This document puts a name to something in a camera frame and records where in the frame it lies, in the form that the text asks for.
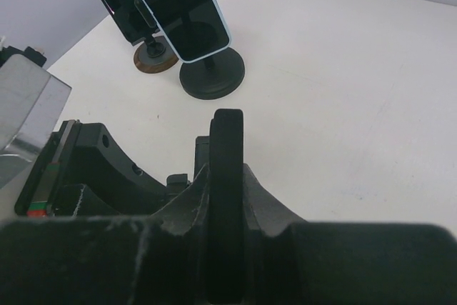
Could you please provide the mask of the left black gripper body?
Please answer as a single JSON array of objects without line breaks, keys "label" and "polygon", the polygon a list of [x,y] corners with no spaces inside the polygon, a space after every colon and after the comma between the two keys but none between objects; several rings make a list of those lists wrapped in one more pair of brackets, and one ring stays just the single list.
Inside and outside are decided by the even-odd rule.
[{"label": "left black gripper body", "polygon": [[207,166],[194,179],[150,176],[101,123],[65,121],[51,134],[14,206],[19,216],[149,216],[192,186],[204,187]]}]

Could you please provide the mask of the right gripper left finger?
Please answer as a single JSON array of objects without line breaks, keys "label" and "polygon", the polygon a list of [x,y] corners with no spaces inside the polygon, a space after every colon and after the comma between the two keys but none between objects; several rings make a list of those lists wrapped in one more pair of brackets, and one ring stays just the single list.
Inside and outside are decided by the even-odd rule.
[{"label": "right gripper left finger", "polygon": [[1,223],[3,304],[206,304],[206,183],[153,216]]}]

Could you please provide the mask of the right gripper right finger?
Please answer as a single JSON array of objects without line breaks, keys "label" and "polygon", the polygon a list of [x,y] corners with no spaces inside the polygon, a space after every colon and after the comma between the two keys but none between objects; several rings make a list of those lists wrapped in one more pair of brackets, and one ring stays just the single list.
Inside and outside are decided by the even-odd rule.
[{"label": "right gripper right finger", "polygon": [[454,304],[456,239],[430,224],[310,222],[243,169],[245,304]]}]

